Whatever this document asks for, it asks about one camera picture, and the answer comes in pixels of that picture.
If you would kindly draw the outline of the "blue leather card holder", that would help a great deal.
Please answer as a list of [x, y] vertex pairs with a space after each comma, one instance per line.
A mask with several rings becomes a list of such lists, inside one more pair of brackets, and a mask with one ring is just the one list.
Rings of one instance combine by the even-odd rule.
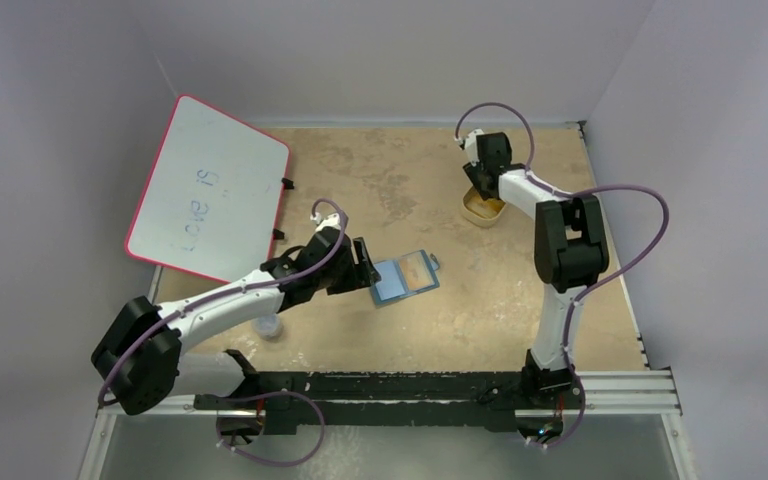
[[418, 250], [398, 258], [374, 264], [380, 279], [370, 288], [376, 307], [393, 304], [440, 286], [438, 259], [426, 250]]

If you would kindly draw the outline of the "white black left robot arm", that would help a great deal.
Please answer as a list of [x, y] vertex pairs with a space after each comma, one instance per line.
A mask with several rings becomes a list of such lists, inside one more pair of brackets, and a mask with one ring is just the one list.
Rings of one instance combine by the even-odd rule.
[[337, 295], [381, 279], [362, 238], [322, 227], [305, 245], [263, 262], [240, 280], [183, 300], [129, 300], [91, 355], [103, 379], [99, 403], [142, 414], [169, 396], [187, 395], [182, 384], [189, 350], [244, 322], [310, 301], [319, 291]]

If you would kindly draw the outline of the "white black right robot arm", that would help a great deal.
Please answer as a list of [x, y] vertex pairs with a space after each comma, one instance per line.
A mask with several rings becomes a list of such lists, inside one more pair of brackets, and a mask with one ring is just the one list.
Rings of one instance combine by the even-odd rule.
[[601, 206], [592, 194], [576, 196], [513, 162], [504, 133], [470, 132], [457, 141], [463, 170], [484, 200], [499, 200], [534, 221], [533, 263], [544, 284], [542, 311], [521, 372], [524, 399], [544, 407], [574, 385], [572, 351], [582, 295], [609, 266]]

